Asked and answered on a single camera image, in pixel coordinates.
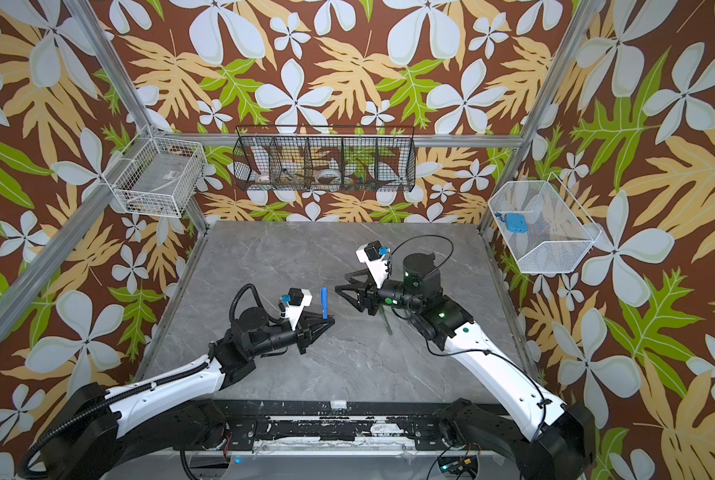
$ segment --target white mesh basket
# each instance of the white mesh basket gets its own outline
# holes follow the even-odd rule
[[[560,185],[567,197],[586,214],[567,187]],[[524,274],[570,274],[602,233],[591,218],[589,224],[582,225],[546,180],[507,182],[488,200],[488,206],[497,217],[499,231]],[[507,230],[506,222],[499,216],[506,219],[509,214],[523,215],[525,233]]]
[[[180,217],[203,175],[206,152],[192,141],[152,137],[112,185],[129,214]]]

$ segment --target basket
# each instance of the basket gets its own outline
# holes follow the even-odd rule
[[[560,186],[589,217],[568,188],[562,182]],[[488,206],[523,274],[572,273],[602,234],[591,217],[582,225],[548,180],[507,182]]]
[[[340,134],[343,128],[329,129],[332,134],[269,134],[247,133],[238,127],[233,150],[237,186],[242,190],[324,191],[413,188],[413,133]]]
[[[111,186],[129,214],[181,217],[206,166],[197,142],[151,137]]]

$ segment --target black wire basket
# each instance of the black wire basket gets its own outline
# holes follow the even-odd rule
[[[375,128],[376,134],[354,133],[355,127],[326,128],[328,134],[297,125],[295,131],[301,133],[279,134],[269,128],[238,126],[233,150],[237,186],[242,190],[324,191],[413,188],[413,128]]]

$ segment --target blue marker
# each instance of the blue marker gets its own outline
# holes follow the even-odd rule
[[[320,289],[320,303],[323,305],[323,320],[328,318],[328,288],[323,286]]]

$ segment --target marble surface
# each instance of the marble surface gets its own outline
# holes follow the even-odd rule
[[[387,312],[393,335],[381,314],[357,312],[333,292],[344,274],[359,270],[354,251],[380,240],[396,246],[410,236],[442,234],[456,246],[441,268],[443,292],[459,302],[513,361],[519,362],[512,334],[499,304],[485,259],[485,245],[473,225],[318,224],[294,222],[218,222],[210,233],[195,273],[145,378],[183,365],[224,335],[228,308],[240,286],[252,282],[267,312],[277,312],[278,297],[289,287],[313,293],[309,310],[319,312],[320,287],[329,287],[336,324],[299,355],[256,359],[256,370],[216,398],[347,400],[378,402],[496,402],[458,361],[431,356],[422,336]],[[413,240],[398,251],[398,265],[413,252],[448,253],[445,240]],[[396,268],[393,278],[401,269]],[[246,292],[236,315],[254,304]]]

